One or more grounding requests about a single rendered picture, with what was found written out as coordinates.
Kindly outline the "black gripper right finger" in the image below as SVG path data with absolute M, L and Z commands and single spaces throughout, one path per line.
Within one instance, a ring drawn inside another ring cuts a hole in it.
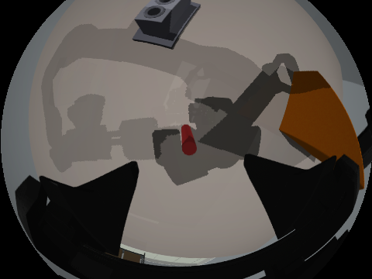
M 337 156 L 332 155 L 313 168 L 303 170 L 253 154 L 245 155 L 245 171 L 278 239 L 295 229 L 295 221 L 309 204 L 322 177 L 334 170 L 336 159 Z

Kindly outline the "red peg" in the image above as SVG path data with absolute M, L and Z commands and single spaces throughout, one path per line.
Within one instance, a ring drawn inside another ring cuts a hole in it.
M 191 156 L 198 151 L 191 128 L 189 125 L 182 126 L 182 150 L 185 155 Z

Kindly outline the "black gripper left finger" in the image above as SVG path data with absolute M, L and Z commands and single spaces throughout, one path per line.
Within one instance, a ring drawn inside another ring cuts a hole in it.
M 40 182 L 50 201 L 71 212 L 106 253 L 118 257 L 139 173 L 131 161 L 77 187 L 44 176 Z

